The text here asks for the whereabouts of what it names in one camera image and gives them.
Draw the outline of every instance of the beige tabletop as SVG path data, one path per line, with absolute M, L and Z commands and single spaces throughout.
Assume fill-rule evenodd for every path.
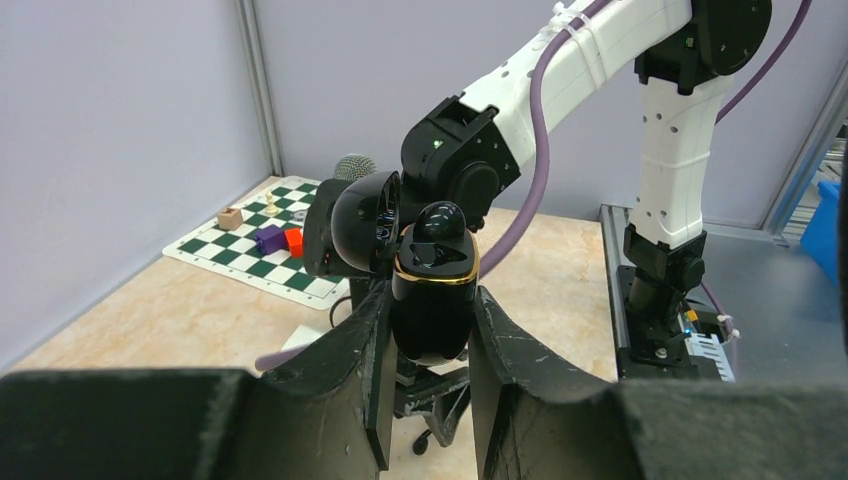
M 484 252 L 514 217 L 510 210 L 489 213 L 477 234 Z M 616 378 L 600 224 L 537 215 L 482 284 L 513 321 L 559 355 L 600 378 Z M 335 316 L 349 313 L 344 305 Z M 214 366 L 256 373 L 256 357 L 278 351 L 299 325 L 327 331 L 327 314 L 163 257 L 15 369 Z M 412 441 L 425 428 L 420 417 L 395 420 L 390 471 L 381 479 L 477 478 L 470 415 L 451 447 L 431 441 L 417 457 Z

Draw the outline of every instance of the microphone mesh head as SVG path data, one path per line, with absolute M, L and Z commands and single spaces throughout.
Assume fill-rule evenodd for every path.
M 355 182 L 356 180 L 375 172 L 377 172 L 377 166 L 374 165 L 373 160 L 365 155 L 351 153 L 345 155 L 336 163 L 336 170 L 333 172 L 333 178 L 337 180 Z

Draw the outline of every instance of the white wall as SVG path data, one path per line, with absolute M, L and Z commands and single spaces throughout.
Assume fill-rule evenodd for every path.
M 331 175 L 336 159 L 352 151 L 399 169 L 407 131 L 524 45 L 555 3 L 257 1 L 286 171 L 313 178 Z M 735 88 L 774 49 L 799 2 L 773 1 L 765 44 Z M 846 25 L 845 0 L 816 0 L 781 62 L 716 130 L 704 192 L 708 218 L 752 226 L 763 220 L 848 53 Z M 594 219 L 601 203 L 631 205 L 641 116 L 640 85 L 626 68 L 553 133 L 542 211 Z M 498 204 L 519 206 L 530 177 Z
M 267 175 L 230 0 L 0 3 L 0 369 Z

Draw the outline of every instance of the blue bin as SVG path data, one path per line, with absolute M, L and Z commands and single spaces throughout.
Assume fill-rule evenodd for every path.
M 830 281 L 838 285 L 836 222 L 839 210 L 839 182 L 819 182 L 819 194 L 822 201 L 801 236 L 801 248 L 813 257 Z

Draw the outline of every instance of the white arm segment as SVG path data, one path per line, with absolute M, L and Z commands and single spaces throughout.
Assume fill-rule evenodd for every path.
M 716 116 L 732 76 L 677 94 L 677 84 L 651 78 L 644 87 L 642 178 L 630 223 L 636 232 L 674 249 L 700 235 L 701 187 Z
M 472 83 L 460 98 L 477 112 L 497 107 L 495 125 L 519 167 L 536 158 L 530 120 L 532 70 L 548 43 L 575 18 L 575 11 L 591 3 L 577 0 L 568 10 L 557 4 L 548 25 L 506 63 Z M 691 0 L 611 1 L 560 48 L 545 72 L 542 105 L 548 131 L 615 72 L 691 18 Z

